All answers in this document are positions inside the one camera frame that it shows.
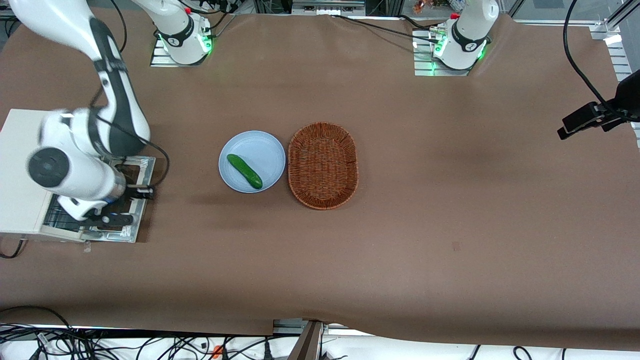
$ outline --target table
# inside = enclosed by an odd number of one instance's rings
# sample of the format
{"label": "table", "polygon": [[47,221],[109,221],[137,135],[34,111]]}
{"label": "table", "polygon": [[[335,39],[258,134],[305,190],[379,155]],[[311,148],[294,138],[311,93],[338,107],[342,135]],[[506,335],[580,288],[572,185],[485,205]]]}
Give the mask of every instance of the table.
{"label": "table", "polygon": [[[115,12],[95,13],[122,38]],[[125,12],[124,59],[172,157],[140,242],[89,254],[29,243],[0,262],[2,306],[49,306],[78,325],[264,334],[305,317],[406,340],[640,348],[636,140],[628,126],[558,140],[561,119],[593,98],[560,27],[501,17],[469,77],[428,78],[413,75],[409,39],[326,16],[243,15],[202,66],[151,68],[154,27],[140,14]],[[612,96],[605,44],[586,28],[570,42]],[[86,106],[98,87],[82,54],[25,27],[0,54],[0,81],[0,119]],[[358,149],[360,186],[343,207],[305,208],[285,177],[254,195],[219,177],[235,134],[286,146],[321,120]]]}

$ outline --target plate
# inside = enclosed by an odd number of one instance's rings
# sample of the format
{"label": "plate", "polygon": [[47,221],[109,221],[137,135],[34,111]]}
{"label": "plate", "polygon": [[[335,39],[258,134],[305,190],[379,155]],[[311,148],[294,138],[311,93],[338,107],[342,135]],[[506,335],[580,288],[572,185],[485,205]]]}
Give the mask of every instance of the plate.
{"label": "plate", "polygon": [[[254,189],[234,168],[228,154],[240,156],[262,179],[262,188]],[[218,159],[218,170],[229,187],[241,193],[257,193],[272,187],[282,176],[287,162],[282,144],[273,135],[252,130],[235,135],[225,144]]]}

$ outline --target brown basket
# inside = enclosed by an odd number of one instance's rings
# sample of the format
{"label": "brown basket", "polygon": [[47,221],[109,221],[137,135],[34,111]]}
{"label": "brown basket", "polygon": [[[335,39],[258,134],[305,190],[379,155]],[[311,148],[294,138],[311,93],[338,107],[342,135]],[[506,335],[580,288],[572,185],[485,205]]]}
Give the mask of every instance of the brown basket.
{"label": "brown basket", "polygon": [[300,129],[289,144],[289,187],[296,199],[318,210],[335,209],[358,187],[353,138],[342,127],[315,122]]}

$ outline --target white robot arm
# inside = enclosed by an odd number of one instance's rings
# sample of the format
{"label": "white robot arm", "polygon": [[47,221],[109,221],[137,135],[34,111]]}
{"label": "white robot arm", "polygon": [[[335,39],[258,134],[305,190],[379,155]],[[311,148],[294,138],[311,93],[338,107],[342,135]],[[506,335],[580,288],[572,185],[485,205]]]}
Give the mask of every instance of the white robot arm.
{"label": "white robot arm", "polygon": [[467,0],[458,19],[439,24],[444,29],[435,45],[433,56],[452,69],[469,69],[487,45],[487,34],[498,19],[500,10],[495,0]]}
{"label": "white robot arm", "polygon": [[198,65],[213,48],[209,20],[178,0],[132,0],[153,20],[164,48],[180,64]]}
{"label": "white robot arm", "polygon": [[84,0],[10,0],[18,19],[35,33],[87,55],[98,72],[108,105],[56,110],[43,119],[28,172],[76,220],[86,220],[122,196],[122,173],[101,156],[139,153],[150,131],[127,67],[109,28]]}

